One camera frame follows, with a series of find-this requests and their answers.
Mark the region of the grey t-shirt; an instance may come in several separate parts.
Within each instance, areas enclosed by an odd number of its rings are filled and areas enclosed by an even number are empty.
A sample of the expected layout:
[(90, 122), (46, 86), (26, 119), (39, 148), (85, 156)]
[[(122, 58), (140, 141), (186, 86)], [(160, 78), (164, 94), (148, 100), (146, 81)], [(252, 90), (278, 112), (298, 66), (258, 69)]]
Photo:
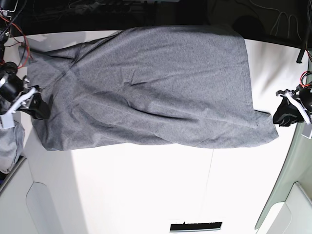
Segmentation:
[(228, 27), (139, 27), (67, 48), (33, 50), (30, 83), (51, 115), (33, 120), (47, 150), (121, 143), (256, 147), (278, 137), (254, 109), (248, 54)]

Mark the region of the grey clothes pile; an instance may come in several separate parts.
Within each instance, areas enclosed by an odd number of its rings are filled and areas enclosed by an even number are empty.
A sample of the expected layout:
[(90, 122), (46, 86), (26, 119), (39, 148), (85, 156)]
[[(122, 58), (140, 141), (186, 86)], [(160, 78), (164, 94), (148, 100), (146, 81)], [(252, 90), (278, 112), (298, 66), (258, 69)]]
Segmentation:
[(25, 131), (23, 126), (14, 120), (15, 126), (0, 129), (0, 172), (8, 174), (14, 168), (23, 152)]

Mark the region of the white bin left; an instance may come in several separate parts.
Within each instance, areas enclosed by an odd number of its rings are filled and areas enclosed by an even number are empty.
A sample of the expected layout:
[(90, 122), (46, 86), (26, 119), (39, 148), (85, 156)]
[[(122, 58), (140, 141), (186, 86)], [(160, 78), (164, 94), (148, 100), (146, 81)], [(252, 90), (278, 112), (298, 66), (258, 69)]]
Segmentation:
[(0, 184), (0, 232), (64, 233), (48, 187), (33, 180), (24, 157)]

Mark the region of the white bin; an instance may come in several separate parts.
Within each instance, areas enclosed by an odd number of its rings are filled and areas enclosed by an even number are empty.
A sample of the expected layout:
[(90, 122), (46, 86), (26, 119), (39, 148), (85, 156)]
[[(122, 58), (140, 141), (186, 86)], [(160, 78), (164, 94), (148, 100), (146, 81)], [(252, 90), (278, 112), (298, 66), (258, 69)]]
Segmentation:
[(0, 232), (64, 233), (48, 187), (33, 180), (24, 157), (0, 184)]
[(293, 184), (276, 215), (269, 212), (257, 229), (258, 234), (310, 234), (312, 232), (312, 201), (300, 185)]

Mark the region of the white bin right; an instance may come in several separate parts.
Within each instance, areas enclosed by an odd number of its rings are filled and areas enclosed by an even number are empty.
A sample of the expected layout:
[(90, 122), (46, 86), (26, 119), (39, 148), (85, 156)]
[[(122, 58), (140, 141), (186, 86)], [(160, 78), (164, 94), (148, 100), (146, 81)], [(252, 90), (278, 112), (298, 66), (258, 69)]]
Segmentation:
[(310, 234), (312, 232), (312, 201), (300, 185), (293, 184), (276, 215), (269, 212), (257, 229), (258, 234)]

